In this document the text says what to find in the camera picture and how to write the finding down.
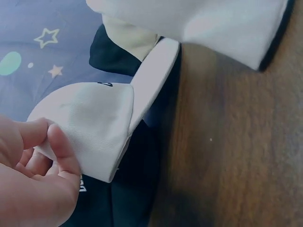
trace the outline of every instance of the cream fabric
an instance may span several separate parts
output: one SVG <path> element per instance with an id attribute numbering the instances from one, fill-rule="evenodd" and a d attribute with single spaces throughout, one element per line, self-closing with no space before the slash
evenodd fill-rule
<path id="1" fill-rule="evenodd" d="M 119 47 L 143 61 L 154 48 L 159 36 L 122 20 L 102 15 L 108 37 Z"/>
<path id="2" fill-rule="evenodd" d="M 166 81 L 178 50 L 178 42 L 161 40 L 130 84 L 67 85 L 44 98 L 28 121 L 45 117 L 58 124 L 71 142 L 82 173 L 109 183 L 133 131 Z M 36 149 L 55 160 L 47 140 Z"/>
<path id="3" fill-rule="evenodd" d="M 95 12 L 182 43 L 201 44 L 257 70 L 287 0 L 86 0 Z"/>

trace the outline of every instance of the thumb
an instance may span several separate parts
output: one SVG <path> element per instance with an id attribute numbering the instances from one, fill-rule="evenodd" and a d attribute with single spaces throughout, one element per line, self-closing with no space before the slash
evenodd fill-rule
<path id="1" fill-rule="evenodd" d="M 79 188 L 80 166 L 68 138 L 56 124 L 50 125 L 47 137 L 57 158 L 58 175 L 68 180 L 76 188 Z"/>

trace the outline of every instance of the green dot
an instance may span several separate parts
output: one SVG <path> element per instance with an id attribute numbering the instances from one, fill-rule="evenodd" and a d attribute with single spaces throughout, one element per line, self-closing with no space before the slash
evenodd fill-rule
<path id="1" fill-rule="evenodd" d="M 18 52 L 9 52 L 0 61 L 0 75 L 8 76 L 15 72 L 21 65 L 21 55 Z"/>

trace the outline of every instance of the wood grain surface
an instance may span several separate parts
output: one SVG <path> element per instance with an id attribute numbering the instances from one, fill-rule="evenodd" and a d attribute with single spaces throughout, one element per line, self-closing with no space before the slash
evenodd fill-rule
<path id="1" fill-rule="evenodd" d="M 263 73 L 183 46 L 150 227 L 303 227 L 303 0 Z"/>

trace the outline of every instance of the yellow star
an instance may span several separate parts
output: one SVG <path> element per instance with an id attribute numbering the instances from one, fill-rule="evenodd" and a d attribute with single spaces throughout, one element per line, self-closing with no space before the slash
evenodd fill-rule
<path id="1" fill-rule="evenodd" d="M 63 67 L 58 67 L 56 65 L 53 65 L 53 69 L 49 70 L 48 72 L 51 73 L 52 78 L 55 78 L 58 75 L 62 76 L 62 73 L 61 73 L 62 69 L 63 69 Z"/>
<path id="2" fill-rule="evenodd" d="M 57 35 L 59 33 L 60 29 L 55 29 L 53 31 L 48 30 L 47 28 L 43 29 L 42 35 L 39 36 L 38 38 L 34 39 L 34 41 L 39 42 L 40 43 L 40 48 L 43 49 L 46 45 L 48 44 L 57 44 L 58 40 L 57 40 Z M 48 33 L 49 35 L 53 34 L 52 36 L 52 40 L 46 41 L 44 42 L 42 38 L 44 38 L 44 36 L 46 35 L 46 33 Z"/>

